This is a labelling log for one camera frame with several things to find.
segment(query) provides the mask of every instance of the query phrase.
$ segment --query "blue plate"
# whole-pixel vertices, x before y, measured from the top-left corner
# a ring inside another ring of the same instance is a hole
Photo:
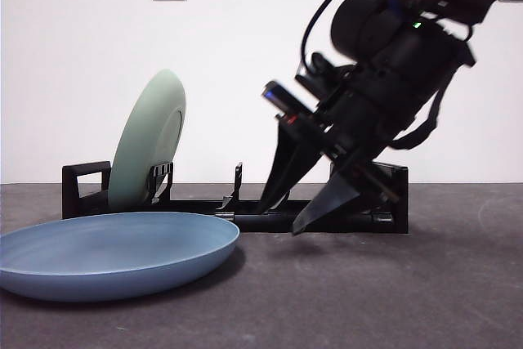
[[[186,284],[229,257],[238,227],[190,213],[54,221],[0,239],[0,286],[30,298],[98,302]]]

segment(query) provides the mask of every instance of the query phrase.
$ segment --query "plate rim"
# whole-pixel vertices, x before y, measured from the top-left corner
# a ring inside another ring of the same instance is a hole
[[[2,240],[6,236],[8,236],[8,235],[12,235],[12,234],[15,234],[15,233],[18,233],[18,232],[21,232],[21,231],[25,231],[25,230],[32,230],[33,228],[40,227],[40,226],[60,225],[61,222],[71,222],[71,221],[76,221],[76,220],[81,220],[81,219],[86,219],[86,218],[89,219],[89,218],[94,218],[94,217],[137,215],[137,214],[141,214],[141,213],[153,213],[154,215],[157,215],[157,214],[161,214],[161,215],[163,215],[163,214],[183,214],[184,216],[214,218],[216,220],[220,220],[222,222],[226,222],[225,225],[230,225],[232,228],[234,228],[235,229],[235,235],[234,235],[234,238],[232,240],[229,240],[226,244],[224,244],[224,245],[222,245],[220,247],[216,247],[216,248],[208,250],[208,251],[206,251],[204,253],[197,254],[197,255],[191,256],[191,257],[186,258],[186,259],[182,259],[182,260],[180,260],[178,262],[159,263],[157,265],[143,266],[143,267],[139,267],[139,268],[136,268],[136,269],[122,269],[122,270],[112,270],[112,271],[95,271],[95,272],[88,272],[88,273],[72,273],[72,274],[67,274],[67,273],[42,273],[42,272],[22,271],[22,270],[17,270],[17,269],[4,268],[1,265],[2,257],[0,257],[0,281],[2,281],[2,273],[4,273],[4,272],[5,273],[11,273],[11,274],[17,274],[17,275],[33,275],[33,276],[40,276],[40,277],[53,277],[53,276],[57,277],[57,276],[60,276],[60,277],[69,277],[69,278],[71,278],[71,277],[85,277],[85,276],[97,276],[97,275],[114,275],[114,274],[121,274],[121,273],[135,272],[135,271],[146,271],[146,270],[151,270],[151,269],[157,269],[157,268],[160,268],[160,267],[172,266],[172,265],[175,265],[177,263],[185,263],[185,262],[188,262],[188,261],[192,261],[194,259],[198,259],[200,257],[206,257],[206,256],[208,256],[210,254],[217,253],[218,251],[220,251],[220,250],[222,250],[224,248],[227,248],[227,247],[231,246],[232,244],[234,244],[238,240],[239,235],[240,235],[239,228],[233,222],[228,221],[228,220],[226,220],[224,218],[211,216],[211,215],[207,215],[207,214],[184,213],[184,212],[125,212],[125,213],[96,214],[96,215],[93,215],[93,216],[82,216],[82,217],[68,218],[67,220],[55,220],[55,221],[49,221],[49,222],[42,222],[40,224],[36,224],[36,225],[32,225],[32,226],[26,226],[24,228],[13,230],[13,231],[8,232],[6,234],[0,235],[0,242],[2,242]]]

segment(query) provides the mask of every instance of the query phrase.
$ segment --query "black strap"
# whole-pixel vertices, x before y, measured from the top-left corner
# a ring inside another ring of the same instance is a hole
[[[440,113],[440,105],[443,100],[448,83],[444,83],[443,87],[438,90],[434,101],[432,102],[431,110],[425,120],[418,128],[411,133],[392,141],[389,146],[396,150],[410,150],[421,145],[433,132],[438,125],[438,114]]]

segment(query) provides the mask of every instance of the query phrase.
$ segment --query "dark gray tabletop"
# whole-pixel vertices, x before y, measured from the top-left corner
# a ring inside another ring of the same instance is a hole
[[[210,275],[145,298],[2,292],[2,349],[522,348],[523,185],[411,185],[409,211],[409,235],[242,234]],[[60,185],[2,186],[2,232],[59,218]]]

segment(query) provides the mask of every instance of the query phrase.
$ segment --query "white wall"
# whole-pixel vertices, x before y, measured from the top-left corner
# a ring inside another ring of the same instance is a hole
[[[293,73],[322,0],[2,0],[2,182],[60,181],[64,164],[112,159],[135,100],[168,67],[188,110],[177,180],[262,182],[275,148],[275,108],[260,97]],[[310,49],[329,43],[336,4]],[[523,4],[496,3],[472,40],[478,64],[458,73],[440,127],[411,152],[412,181],[523,181]],[[305,181],[324,181],[323,162]]]

